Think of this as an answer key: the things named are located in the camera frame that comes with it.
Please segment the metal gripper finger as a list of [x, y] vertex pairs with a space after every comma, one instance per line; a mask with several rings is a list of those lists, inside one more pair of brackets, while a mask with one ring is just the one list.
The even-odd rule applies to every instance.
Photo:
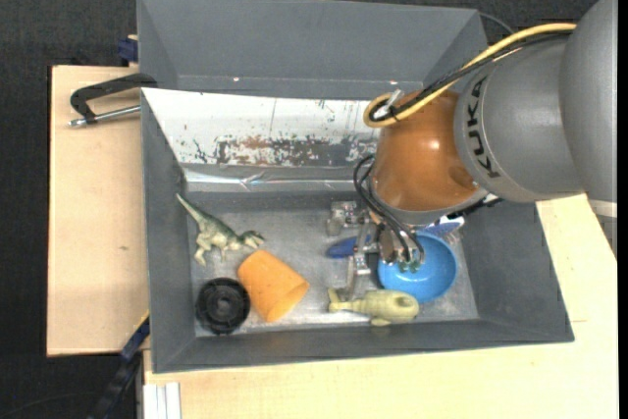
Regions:
[[326, 233], [328, 236], [338, 236], [343, 229], [361, 226], [365, 216], [366, 211], [357, 201], [335, 201], [331, 204], [326, 221]]
[[367, 256], [355, 253], [348, 258], [346, 285], [342, 290], [343, 300], [353, 300], [363, 295], [371, 281], [371, 268]]

